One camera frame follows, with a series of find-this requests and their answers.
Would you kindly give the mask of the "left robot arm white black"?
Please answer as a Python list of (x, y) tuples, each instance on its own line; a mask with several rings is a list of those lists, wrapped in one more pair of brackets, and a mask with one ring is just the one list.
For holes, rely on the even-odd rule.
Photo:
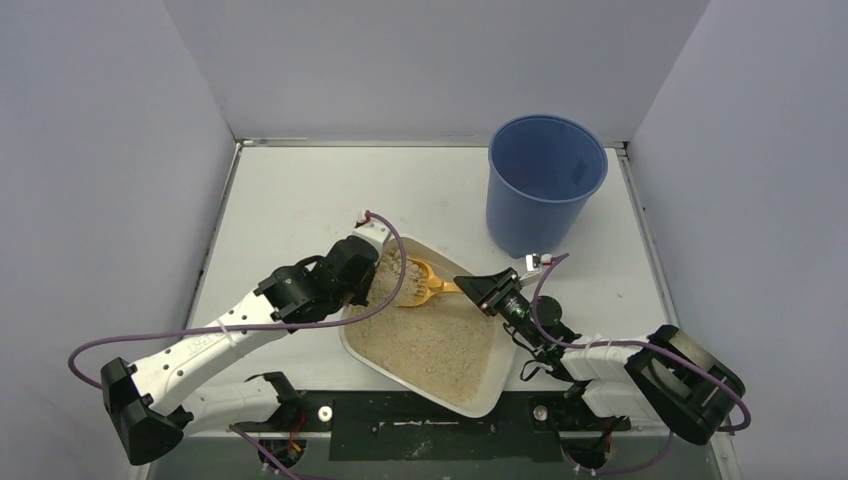
[(101, 368), (104, 407), (129, 462), (144, 465), (191, 434), (231, 423), (278, 421), (298, 399), (280, 372), (242, 383), (206, 382), (259, 347), (316, 324), (347, 305), (365, 306), (390, 232), (369, 223), (324, 255), (275, 269), (199, 335), (130, 362)]

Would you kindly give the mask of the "blue plastic bucket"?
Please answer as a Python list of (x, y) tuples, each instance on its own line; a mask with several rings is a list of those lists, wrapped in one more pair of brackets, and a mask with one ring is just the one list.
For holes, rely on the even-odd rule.
[(518, 258), (552, 253), (606, 179), (600, 140), (581, 124), (536, 114), (506, 122), (488, 147), (488, 233)]

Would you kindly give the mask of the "orange plastic litter scoop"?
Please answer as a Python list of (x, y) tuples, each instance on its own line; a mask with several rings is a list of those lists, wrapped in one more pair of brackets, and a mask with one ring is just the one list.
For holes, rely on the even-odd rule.
[(434, 296), (463, 293), (455, 283), (440, 278), (428, 262), (415, 257), (409, 257), (408, 260), (418, 268), (419, 274), (412, 296), (403, 300), (399, 307), (418, 308)]

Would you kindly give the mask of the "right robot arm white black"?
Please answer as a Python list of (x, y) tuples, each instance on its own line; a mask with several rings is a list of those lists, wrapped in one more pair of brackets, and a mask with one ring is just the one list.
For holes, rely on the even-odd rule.
[(569, 384), (566, 394), (595, 417), (661, 422), (683, 440), (704, 445), (736, 408), (746, 387), (738, 375), (673, 325), (633, 340), (590, 338), (562, 321), (557, 300), (523, 295), (518, 273), (457, 276), (459, 290), (539, 368)]

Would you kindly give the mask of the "white plastic litter tray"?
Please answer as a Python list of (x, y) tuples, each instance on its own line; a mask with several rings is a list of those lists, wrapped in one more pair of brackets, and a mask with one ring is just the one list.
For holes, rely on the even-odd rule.
[(343, 318), (358, 322), (340, 329), (345, 350), (384, 377), (455, 413), (469, 418), (489, 414), (507, 383), (517, 348), (501, 320), (483, 315), (462, 294), (440, 294), (408, 308), (424, 279), (409, 264), (400, 281), (400, 252), (387, 242), (369, 292), (380, 305), (400, 284), (401, 292), (381, 312), (364, 318), (364, 307), (347, 307)]

